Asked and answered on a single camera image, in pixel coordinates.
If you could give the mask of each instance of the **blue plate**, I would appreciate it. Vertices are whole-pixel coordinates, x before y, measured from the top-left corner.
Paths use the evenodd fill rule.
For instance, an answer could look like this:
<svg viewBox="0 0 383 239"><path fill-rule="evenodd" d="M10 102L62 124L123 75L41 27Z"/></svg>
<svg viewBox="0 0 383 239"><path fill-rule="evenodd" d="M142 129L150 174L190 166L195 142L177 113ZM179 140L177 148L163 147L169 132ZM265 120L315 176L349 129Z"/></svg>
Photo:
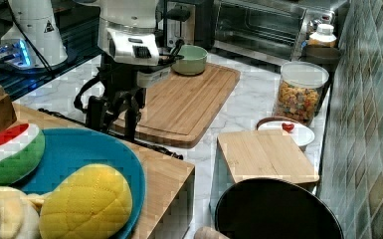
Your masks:
<svg viewBox="0 0 383 239"><path fill-rule="evenodd" d="M25 193L53 191L83 166L102 163L116 168L129 183L132 212L126 224L111 238L127 238L138 220L145 196L144 172L136 155L118 139L80 128L44 129L45 152L37 168L12 184Z"/></svg>

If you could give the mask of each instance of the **white countertop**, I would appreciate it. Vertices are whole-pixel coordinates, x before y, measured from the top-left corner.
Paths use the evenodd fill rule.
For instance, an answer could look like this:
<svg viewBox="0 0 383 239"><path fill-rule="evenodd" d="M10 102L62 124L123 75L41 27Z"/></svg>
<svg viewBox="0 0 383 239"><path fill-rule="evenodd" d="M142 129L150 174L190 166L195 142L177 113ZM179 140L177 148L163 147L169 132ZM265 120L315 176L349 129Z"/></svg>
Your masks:
<svg viewBox="0 0 383 239"><path fill-rule="evenodd" d="M165 146L171 151L184 156L184 160L196 166L194 191L194 217L185 238L193 238L194 232L201 226L212 226L209 211L212 174L216 153L216 140L220 132L253 130L256 123L272 115L272 109L279 88L280 75L218 55L209 54L208 62L233 68L241 72L241 78L227 101L217 114L210 127L197 145L190 149ZM74 108L74 98L84 83L97 74L100 57L76 67L57 79L41 86L16 103L31 109L44 108L58 112L74 120L85 121L86 116ZM87 103L91 95L103 93L103 86L96 85L83 96ZM328 97L325 98L321 112L310 128L315 133L315 140L305 151L316 170L319 169L322 137Z"/></svg>

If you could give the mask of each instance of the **white plate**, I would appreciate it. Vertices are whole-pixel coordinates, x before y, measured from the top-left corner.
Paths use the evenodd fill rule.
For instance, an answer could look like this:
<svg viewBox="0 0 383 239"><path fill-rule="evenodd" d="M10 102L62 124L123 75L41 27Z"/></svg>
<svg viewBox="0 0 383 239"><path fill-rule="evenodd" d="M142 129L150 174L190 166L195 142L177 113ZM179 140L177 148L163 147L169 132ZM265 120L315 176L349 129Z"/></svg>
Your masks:
<svg viewBox="0 0 383 239"><path fill-rule="evenodd" d="M307 146L314 141L315 139L314 132L308 127L297 122L270 121L260 125L259 130L277 129L277 128L282 129L282 123L287 123L287 124L293 123L294 128L289 134L299 147Z"/></svg>

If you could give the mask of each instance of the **glass jar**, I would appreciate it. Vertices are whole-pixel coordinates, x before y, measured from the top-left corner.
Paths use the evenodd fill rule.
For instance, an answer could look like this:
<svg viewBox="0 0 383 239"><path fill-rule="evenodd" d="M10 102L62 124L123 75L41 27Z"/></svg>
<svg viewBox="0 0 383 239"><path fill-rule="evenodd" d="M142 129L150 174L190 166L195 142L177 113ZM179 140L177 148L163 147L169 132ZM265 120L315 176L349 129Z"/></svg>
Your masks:
<svg viewBox="0 0 383 239"><path fill-rule="evenodd" d="M309 36L308 45L333 48L337 40L333 30L334 27L329 24L318 25L316 32Z"/></svg>
<svg viewBox="0 0 383 239"><path fill-rule="evenodd" d="M327 80L328 72L315 64L283 64L273 116L286 117L306 126L310 125Z"/></svg>

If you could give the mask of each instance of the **plush toy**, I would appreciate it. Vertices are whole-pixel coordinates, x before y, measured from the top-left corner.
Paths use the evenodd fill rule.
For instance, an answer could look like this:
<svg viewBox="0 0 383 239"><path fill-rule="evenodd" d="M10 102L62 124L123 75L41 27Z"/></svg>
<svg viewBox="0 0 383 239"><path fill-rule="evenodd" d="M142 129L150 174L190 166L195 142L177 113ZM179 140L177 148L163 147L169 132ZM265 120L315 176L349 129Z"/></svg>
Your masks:
<svg viewBox="0 0 383 239"><path fill-rule="evenodd" d="M42 159L45 136L31 123L0 132L0 185L9 185L30 173Z"/></svg>
<svg viewBox="0 0 383 239"><path fill-rule="evenodd" d="M38 210L46 196L0 186L0 239L40 238Z"/></svg>
<svg viewBox="0 0 383 239"><path fill-rule="evenodd" d="M108 238L123 227L131 210L132 195L122 174L90 164L44 195L0 186L0 239Z"/></svg>
<svg viewBox="0 0 383 239"><path fill-rule="evenodd" d="M128 220L132 195L116 169L89 164L66 178L46 198L40 213L42 238L108 238Z"/></svg>

